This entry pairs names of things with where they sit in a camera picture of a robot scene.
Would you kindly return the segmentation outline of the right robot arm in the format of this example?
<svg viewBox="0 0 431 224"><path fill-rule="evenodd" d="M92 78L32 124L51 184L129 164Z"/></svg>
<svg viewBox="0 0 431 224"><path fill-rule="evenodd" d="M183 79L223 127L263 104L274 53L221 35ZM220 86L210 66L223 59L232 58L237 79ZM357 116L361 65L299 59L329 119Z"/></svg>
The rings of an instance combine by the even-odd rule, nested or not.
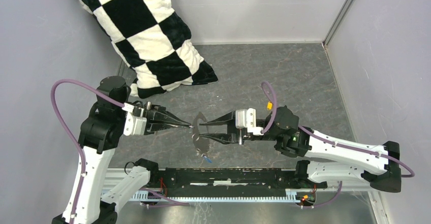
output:
<svg viewBox="0 0 431 224"><path fill-rule="evenodd" d="M239 145L245 141L274 141L274 149L282 155L302 158L293 174L299 187L312 182L354 181L387 193L401 192L397 142L370 145L332 137L300 126L299 117L286 106L276 108L265 119L258 119L256 110L249 108L204 123L204 126L220 125L226 125L226 133L201 134L201 137Z"/></svg>

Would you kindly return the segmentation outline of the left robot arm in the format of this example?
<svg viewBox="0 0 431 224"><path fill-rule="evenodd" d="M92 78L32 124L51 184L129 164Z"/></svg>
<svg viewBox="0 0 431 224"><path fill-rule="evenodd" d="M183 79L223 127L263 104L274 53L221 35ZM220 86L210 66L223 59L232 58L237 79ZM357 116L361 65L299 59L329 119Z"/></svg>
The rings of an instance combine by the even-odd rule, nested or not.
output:
<svg viewBox="0 0 431 224"><path fill-rule="evenodd" d="M159 166L146 159L133 163L131 170L109 192L102 189L108 166L122 136L142 136L191 124L168 112L165 107L150 102L129 102L131 88L121 76L101 80L97 88L74 79L54 83L50 97L61 123L66 123L56 103L56 89L64 83L75 84L93 92L97 100L80 134L73 137L78 154L78 168L69 202L53 223L116 223L124 205L145 186L154 187L160 181Z"/></svg>

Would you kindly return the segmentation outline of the black white checkered blanket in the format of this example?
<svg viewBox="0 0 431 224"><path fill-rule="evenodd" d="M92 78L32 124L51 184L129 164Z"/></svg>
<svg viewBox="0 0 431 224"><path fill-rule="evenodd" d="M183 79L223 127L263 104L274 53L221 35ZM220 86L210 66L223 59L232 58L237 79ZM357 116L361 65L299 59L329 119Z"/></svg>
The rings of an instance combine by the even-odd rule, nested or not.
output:
<svg viewBox="0 0 431 224"><path fill-rule="evenodd" d="M132 69L131 96L145 99L182 85L215 83L212 66L171 0L79 0Z"/></svg>

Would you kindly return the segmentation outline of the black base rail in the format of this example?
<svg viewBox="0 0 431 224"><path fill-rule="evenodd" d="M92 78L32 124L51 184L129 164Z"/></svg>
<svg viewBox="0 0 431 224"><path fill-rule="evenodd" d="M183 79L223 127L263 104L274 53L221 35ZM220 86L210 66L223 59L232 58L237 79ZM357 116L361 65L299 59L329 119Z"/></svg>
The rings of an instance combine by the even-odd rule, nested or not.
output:
<svg viewBox="0 0 431 224"><path fill-rule="evenodd" d="M281 197L287 189L326 189L306 174L283 168L165 168L152 174L149 188L168 197Z"/></svg>

